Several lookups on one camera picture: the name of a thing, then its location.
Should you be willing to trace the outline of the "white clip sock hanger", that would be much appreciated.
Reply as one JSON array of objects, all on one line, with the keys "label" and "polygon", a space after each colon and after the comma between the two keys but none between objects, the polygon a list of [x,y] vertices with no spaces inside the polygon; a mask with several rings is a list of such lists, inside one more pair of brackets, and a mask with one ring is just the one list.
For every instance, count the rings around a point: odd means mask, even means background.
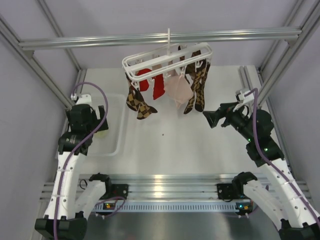
[{"label": "white clip sock hanger", "polygon": [[[162,43],[163,45],[149,50],[126,56],[121,64],[125,74],[133,82],[149,80],[157,75],[166,74],[172,70],[185,69],[187,65],[200,63],[200,60],[211,60],[211,46],[201,41],[207,37],[207,32],[137,34],[130,38],[132,44]],[[138,76],[142,69],[151,72]]]}]

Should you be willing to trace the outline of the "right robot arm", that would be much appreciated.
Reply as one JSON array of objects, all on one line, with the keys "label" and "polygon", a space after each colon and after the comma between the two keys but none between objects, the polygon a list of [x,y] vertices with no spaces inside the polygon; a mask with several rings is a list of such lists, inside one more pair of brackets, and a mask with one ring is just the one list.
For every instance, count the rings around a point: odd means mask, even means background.
[{"label": "right robot arm", "polygon": [[265,175],[276,192],[273,196],[251,172],[241,172],[232,180],[238,198],[249,198],[272,221],[282,240],[318,240],[320,214],[313,208],[291,174],[284,154],[271,137],[274,128],[271,115],[257,109],[251,116],[244,107],[222,103],[216,111],[204,111],[208,124],[215,128],[224,119],[223,128],[231,126],[247,140],[249,158]]}]

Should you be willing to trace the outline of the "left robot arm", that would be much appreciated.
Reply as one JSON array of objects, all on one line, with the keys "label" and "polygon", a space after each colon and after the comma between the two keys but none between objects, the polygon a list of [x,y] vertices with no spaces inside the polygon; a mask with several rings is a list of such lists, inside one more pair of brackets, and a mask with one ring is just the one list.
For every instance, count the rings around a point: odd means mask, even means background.
[{"label": "left robot arm", "polygon": [[50,240],[82,240],[88,218],[100,198],[113,194],[107,174],[93,174],[84,191],[76,196],[80,170],[88,156],[96,132],[107,130],[104,106],[94,110],[90,104],[76,104],[66,112],[69,131],[58,140],[58,167],[51,198],[43,217],[37,218],[34,229]]}]

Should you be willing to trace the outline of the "brown checkered sock left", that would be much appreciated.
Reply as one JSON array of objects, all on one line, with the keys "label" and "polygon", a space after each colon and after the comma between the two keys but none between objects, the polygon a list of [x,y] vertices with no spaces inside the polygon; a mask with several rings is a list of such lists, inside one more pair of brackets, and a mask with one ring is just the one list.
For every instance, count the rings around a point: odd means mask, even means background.
[{"label": "brown checkered sock left", "polygon": [[137,112],[137,119],[144,120],[151,114],[156,114],[158,111],[146,103],[141,92],[134,88],[131,84],[128,87],[128,95],[126,105],[134,112]]}]

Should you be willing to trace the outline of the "dark brown checkered sock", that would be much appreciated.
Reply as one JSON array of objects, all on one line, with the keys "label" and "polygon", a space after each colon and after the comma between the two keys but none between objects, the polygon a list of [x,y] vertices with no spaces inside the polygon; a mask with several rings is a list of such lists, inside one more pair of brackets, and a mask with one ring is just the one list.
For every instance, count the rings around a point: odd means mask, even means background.
[{"label": "dark brown checkered sock", "polygon": [[205,108],[205,83],[208,77],[208,73],[211,67],[211,63],[208,62],[206,64],[206,67],[204,70],[202,70],[202,75],[201,78],[198,82],[198,87],[195,91],[196,93],[196,100],[195,100],[195,105],[194,108],[198,111],[198,112],[203,112],[204,108]]}]

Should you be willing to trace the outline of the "pink mesh garment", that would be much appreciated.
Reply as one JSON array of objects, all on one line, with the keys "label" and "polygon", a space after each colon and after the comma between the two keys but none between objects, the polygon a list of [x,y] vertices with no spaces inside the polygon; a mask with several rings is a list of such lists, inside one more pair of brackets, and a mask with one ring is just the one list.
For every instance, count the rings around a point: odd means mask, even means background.
[{"label": "pink mesh garment", "polygon": [[191,86],[184,75],[170,76],[164,83],[164,90],[174,100],[177,109],[193,96]]}]

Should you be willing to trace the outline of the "red sock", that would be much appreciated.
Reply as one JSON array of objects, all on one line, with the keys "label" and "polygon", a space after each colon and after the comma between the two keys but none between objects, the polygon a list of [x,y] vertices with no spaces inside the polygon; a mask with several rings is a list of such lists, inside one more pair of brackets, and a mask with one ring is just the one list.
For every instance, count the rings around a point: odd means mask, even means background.
[{"label": "red sock", "polygon": [[164,89],[164,77],[162,74],[156,75],[153,78],[154,85],[153,85],[153,100],[156,100],[163,96],[165,94],[165,89]]},{"label": "red sock", "polygon": [[[149,69],[149,68],[144,68],[144,69],[139,70],[136,75],[137,75],[137,76],[141,76],[141,75],[146,74],[146,73],[149,73],[149,72],[151,72],[151,71],[152,71],[152,70]],[[142,81],[139,82],[139,90],[140,90],[141,92],[147,91],[148,88],[149,88],[149,86],[150,86],[150,85],[149,85],[149,82],[148,82],[147,79],[144,79],[144,80],[142,80]]]}]

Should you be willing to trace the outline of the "brown checkered sock right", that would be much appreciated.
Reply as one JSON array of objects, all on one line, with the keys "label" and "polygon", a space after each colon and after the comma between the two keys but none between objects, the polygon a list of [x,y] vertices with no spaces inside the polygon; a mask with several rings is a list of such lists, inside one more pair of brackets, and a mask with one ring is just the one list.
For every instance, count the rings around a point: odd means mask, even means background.
[{"label": "brown checkered sock right", "polygon": [[196,63],[190,63],[187,65],[185,69],[185,73],[190,76],[192,80],[191,91],[192,97],[188,100],[188,103],[183,111],[186,115],[192,111],[195,100],[196,100],[196,90],[200,87],[200,81],[205,74],[205,68],[207,65],[207,61],[205,59],[200,60],[200,66],[196,67]]}]

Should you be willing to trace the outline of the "aluminium top crossbar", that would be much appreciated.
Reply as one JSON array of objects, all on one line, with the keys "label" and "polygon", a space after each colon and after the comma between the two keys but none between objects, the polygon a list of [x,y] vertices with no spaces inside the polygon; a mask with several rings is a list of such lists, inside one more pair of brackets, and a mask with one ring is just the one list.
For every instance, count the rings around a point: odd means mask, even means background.
[{"label": "aluminium top crossbar", "polygon": [[212,30],[198,32],[144,33],[108,36],[56,37],[24,39],[18,45],[24,50],[71,49],[129,45],[179,44],[198,42],[238,42],[297,40],[299,27]]}]

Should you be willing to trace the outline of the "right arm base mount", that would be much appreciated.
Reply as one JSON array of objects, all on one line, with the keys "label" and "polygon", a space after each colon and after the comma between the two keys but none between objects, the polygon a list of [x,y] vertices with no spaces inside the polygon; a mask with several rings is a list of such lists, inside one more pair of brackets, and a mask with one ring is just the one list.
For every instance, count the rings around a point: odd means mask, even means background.
[{"label": "right arm base mount", "polygon": [[235,189],[231,183],[218,183],[216,187],[219,200],[228,203],[236,198]]}]

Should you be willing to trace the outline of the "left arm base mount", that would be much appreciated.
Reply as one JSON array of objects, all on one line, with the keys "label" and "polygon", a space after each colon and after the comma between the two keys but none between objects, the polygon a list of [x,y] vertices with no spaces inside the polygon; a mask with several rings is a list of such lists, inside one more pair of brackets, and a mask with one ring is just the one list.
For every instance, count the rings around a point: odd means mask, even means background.
[{"label": "left arm base mount", "polygon": [[111,192],[109,197],[122,197],[127,199],[129,194],[129,185],[128,184],[112,184],[111,185]]}]

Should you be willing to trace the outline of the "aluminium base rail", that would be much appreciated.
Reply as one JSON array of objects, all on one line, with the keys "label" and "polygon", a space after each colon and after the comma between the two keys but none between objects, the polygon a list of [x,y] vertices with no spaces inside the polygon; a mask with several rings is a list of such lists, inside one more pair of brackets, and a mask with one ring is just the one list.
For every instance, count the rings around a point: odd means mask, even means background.
[{"label": "aluminium base rail", "polygon": [[227,184],[229,174],[111,174],[113,184],[127,184],[131,201],[216,201],[217,184]]}]

